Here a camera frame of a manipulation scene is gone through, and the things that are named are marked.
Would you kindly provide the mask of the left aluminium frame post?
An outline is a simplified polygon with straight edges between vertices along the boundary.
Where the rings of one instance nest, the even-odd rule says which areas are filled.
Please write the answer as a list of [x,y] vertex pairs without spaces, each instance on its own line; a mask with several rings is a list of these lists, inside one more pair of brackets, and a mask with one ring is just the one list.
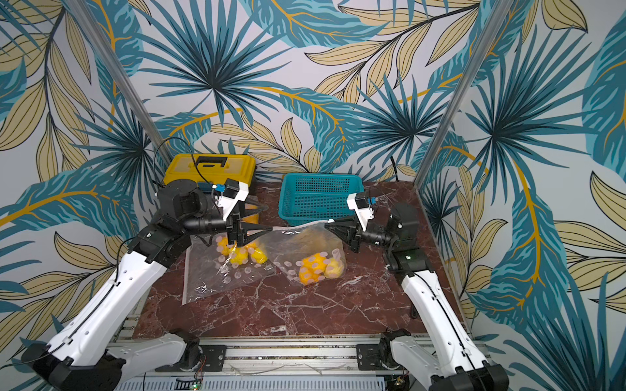
[[117,55],[117,48],[122,45],[122,41],[128,39],[132,41],[132,35],[115,32],[114,21],[117,18],[114,14],[109,15],[102,1],[66,1],[65,4],[101,59],[104,68],[108,70],[112,84],[126,99],[127,105],[136,115],[148,138],[157,146],[161,145],[164,138],[157,130]]

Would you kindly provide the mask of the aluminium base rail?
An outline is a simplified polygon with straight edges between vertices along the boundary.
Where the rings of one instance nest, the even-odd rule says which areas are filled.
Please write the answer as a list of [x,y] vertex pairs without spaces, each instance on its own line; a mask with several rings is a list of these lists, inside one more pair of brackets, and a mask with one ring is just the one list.
[[224,337],[192,340],[190,358],[179,357],[182,339],[173,333],[153,340],[110,344],[106,353],[126,360],[116,386],[146,373],[182,376],[345,375],[350,372],[412,375],[425,388],[432,376],[453,376],[458,369],[487,365],[484,352],[468,337],[446,337],[436,344],[425,335],[403,331],[383,335],[317,337]]

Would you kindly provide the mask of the yellow black toolbox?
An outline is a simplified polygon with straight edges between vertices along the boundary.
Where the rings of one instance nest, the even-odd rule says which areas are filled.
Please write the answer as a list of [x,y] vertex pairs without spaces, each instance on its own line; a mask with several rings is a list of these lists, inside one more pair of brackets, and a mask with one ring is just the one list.
[[210,182],[223,185],[227,179],[251,185],[256,170],[256,160],[247,155],[179,154],[166,171],[164,184],[178,179],[197,183]]

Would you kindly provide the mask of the teal plastic basket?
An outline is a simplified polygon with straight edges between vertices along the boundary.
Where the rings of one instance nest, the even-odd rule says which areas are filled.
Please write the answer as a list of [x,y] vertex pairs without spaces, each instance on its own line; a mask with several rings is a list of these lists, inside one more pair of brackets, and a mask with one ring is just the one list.
[[290,226],[349,217],[347,197],[364,189],[362,179],[351,174],[286,174],[278,214]]

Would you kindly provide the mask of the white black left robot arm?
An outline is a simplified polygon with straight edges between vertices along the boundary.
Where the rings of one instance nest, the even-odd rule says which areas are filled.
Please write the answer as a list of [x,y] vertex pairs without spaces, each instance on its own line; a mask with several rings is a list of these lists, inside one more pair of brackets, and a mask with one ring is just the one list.
[[56,390],[114,390],[135,376],[190,358],[197,340],[184,332],[125,348],[108,345],[142,296],[192,244],[192,237],[224,234],[230,244],[243,246],[270,230],[243,220],[249,213],[247,183],[228,179],[216,188],[217,195],[207,195],[191,179],[161,188],[153,220],[130,241],[108,281],[49,342],[29,345],[21,363]]

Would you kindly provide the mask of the orange fruits in left bag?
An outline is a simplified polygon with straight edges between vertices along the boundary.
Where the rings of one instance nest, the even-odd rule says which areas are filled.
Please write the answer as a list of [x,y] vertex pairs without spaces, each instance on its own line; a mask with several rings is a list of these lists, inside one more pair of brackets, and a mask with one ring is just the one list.
[[216,249],[219,253],[219,262],[229,262],[234,266],[242,266],[248,263],[263,265],[268,260],[265,252],[254,241],[244,246],[238,246],[237,244],[229,244],[226,236],[218,236]]

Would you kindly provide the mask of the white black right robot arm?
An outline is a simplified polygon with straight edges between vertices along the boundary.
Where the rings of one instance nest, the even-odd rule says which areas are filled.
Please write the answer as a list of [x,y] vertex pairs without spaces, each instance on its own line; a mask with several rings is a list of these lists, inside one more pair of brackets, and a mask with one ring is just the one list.
[[510,379],[505,369],[489,363],[472,341],[417,244],[417,210],[397,204],[386,225],[380,225],[373,220],[372,197],[351,194],[347,207],[354,217],[327,222],[326,229],[354,253],[361,244],[381,248],[387,269],[410,299],[412,312],[424,324],[435,349],[429,353],[404,329],[386,332],[379,343],[381,364],[404,368],[426,390],[507,390]]

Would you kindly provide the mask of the yellow fruits in middle bag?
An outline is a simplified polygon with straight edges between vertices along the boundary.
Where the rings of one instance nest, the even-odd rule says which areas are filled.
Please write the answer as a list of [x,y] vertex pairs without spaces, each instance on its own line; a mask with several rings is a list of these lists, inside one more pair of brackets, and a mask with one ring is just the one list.
[[298,280],[303,285],[338,279],[345,270],[344,261],[334,256],[328,257],[326,252],[305,257],[298,265]]

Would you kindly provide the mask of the aluminium frame post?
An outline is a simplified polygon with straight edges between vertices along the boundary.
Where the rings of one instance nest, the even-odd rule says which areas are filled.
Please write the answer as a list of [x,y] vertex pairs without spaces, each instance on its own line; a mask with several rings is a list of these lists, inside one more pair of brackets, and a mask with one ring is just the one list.
[[485,28],[479,35],[476,49],[468,59],[464,73],[461,75],[460,80],[457,83],[446,112],[441,118],[439,126],[430,141],[429,148],[422,159],[419,170],[417,171],[417,175],[413,182],[414,188],[417,192],[419,192],[420,188],[425,183],[430,166],[434,163],[438,151],[443,144],[446,133],[449,131],[461,102],[471,88],[482,63],[486,59],[492,42],[497,38],[497,34],[502,24],[505,23],[506,15],[510,10],[512,3],[512,1],[497,1],[494,5],[492,14],[490,14]]
[[164,138],[157,130],[117,55],[117,48],[122,45],[122,41],[128,39],[132,41],[132,35],[115,32],[114,21],[117,18],[114,14],[109,15],[102,1],[66,1],[65,4],[101,59],[104,68],[108,70],[112,84],[126,99],[127,105],[136,115],[148,138],[157,146],[161,145]]

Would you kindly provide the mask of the dotted zip-top bag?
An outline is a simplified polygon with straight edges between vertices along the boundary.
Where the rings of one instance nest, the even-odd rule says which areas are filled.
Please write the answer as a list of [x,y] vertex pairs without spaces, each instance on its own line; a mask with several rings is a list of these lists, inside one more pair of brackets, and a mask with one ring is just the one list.
[[270,264],[282,273],[290,283],[303,285],[298,280],[298,263],[315,253],[326,252],[345,263],[343,242],[324,228],[324,221],[292,227],[276,227],[258,239],[258,244]]
[[269,260],[263,265],[234,266],[218,261],[217,237],[193,236],[185,255],[184,305],[215,294],[226,293],[276,274]]

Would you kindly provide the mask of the right aluminium frame post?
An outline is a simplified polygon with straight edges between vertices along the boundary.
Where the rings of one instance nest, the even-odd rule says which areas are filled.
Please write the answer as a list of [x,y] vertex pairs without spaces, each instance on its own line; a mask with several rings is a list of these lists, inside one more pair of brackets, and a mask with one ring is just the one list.
[[419,192],[420,188],[425,183],[430,166],[434,163],[438,151],[443,144],[446,133],[449,131],[461,102],[471,88],[482,63],[486,59],[492,42],[497,38],[497,34],[502,24],[505,23],[506,15],[510,10],[512,3],[512,1],[497,1],[494,5],[492,14],[490,14],[485,28],[479,35],[476,49],[468,59],[464,73],[461,75],[460,80],[457,83],[446,112],[441,118],[439,126],[430,141],[429,148],[422,159],[419,170],[417,171],[417,175],[413,182],[414,188],[417,192]]

